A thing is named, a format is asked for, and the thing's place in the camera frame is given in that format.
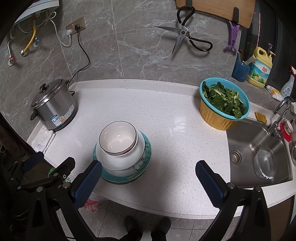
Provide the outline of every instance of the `floral pattern plate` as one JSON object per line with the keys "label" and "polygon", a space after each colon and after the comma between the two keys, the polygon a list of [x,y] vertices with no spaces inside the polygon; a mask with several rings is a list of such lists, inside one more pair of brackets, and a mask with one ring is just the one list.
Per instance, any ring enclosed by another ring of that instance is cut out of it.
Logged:
{"label": "floral pattern plate", "polygon": [[[145,140],[145,149],[140,159],[128,169],[121,171],[112,171],[103,167],[102,178],[113,184],[127,184],[138,179],[146,170],[151,159],[151,145],[148,138],[141,132]],[[98,160],[96,157],[96,146],[93,151],[93,159]]]}

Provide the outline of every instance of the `pot lid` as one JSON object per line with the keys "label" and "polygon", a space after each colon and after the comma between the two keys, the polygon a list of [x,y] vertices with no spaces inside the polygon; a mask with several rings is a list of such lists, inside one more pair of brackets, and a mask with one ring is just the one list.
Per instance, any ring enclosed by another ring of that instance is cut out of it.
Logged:
{"label": "pot lid", "polygon": [[36,110],[48,102],[64,85],[63,79],[57,79],[49,84],[42,84],[32,100],[31,110]]}

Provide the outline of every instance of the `speckled quartz countertop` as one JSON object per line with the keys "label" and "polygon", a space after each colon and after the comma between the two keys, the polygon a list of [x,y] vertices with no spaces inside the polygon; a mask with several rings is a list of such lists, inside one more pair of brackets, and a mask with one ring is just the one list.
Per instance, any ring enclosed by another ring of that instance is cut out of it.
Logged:
{"label": "speckled quartz countertop", "polygon": [[[206,160],[214,172],[230,181],[226,131],[209,126],[199,113],[198,88],[148,80],[96,80],[71,86],[78,112],[56,133],[46,159],[58,166],[76,161],[72,177],[92,162],[101,130],[113,121],[128,121],[145,133],[152,147],[151,162],[136,181],[114,185],[102,178],[94,192],[123,205],[178,218],[214,218],[214,208],[195,175],[195,164]],[[253,109],[267,110],[252,105]],[[295,181],[263,188],[268,206],[296,193]]]}

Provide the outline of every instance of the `wooden cutting board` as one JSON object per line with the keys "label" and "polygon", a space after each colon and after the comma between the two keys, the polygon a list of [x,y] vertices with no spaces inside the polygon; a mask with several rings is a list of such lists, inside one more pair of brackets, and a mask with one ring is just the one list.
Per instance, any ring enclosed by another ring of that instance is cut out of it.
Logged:
{"label": "wooden cutting board", "polygon": [[[176,0],[177,7],[186,5],[186,0]],[[192,0],[197,11],[208,12],[232,20],[233,8],[239,9],[239,25],[250,27],[255,0]]]}

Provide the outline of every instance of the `scissors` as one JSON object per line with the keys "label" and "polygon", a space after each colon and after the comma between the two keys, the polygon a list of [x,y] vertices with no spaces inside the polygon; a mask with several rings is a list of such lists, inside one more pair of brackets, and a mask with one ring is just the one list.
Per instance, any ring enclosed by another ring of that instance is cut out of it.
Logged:
{"label": "scissors", "polygon": [[[180,12],[182,9],[191,9],[191,13],[184,19],[184,21],[182,22],[181,21],[181,18],[180,18]],[[182,28],[179,29],[179,28],[172,28],[172,27],[162,27],[162,26],[156,26],[157,28],[162,28],[162,29],[165,29],[165,30],[168,30],[168,31],[171,31],[171,32],[174,32],[174,33],[177,33],[179,34],[178,35],[178,38],[176,40],[176,43],[175,43],[175,46],[173,48],[173,51],[172,53],[174,53],[180,46],[182,40],[184,39],[184,37],[186,36],[187,38],[189,38],[189,42],[192,44],[193,47],[195,47],[196,49],[198,49],[199,51],[210,51],[212,48],[213,48],[213,44],[209,41],[206,41],[206,40],[202,40],[202,39],[196,39],[196,38],[193,38],[190,36],[190,32],[188,31],[188,28],[185,27],[185,23],[187,22],[187,20],[195,13],[195,8],[194,7],[188,7],[188,6],[183,6],[183,7],[180,7],[178,12],[177,12],[177,18],[178,18],[178,21],[179,23],[182,23]],[[193,43],[193,40],[194,41],[197,41],[197,42],[203,42],[203,43],[207,43],[210,45],[209,48],[207,49],[201,49],[199,47],[197,47],[194,43]]]}

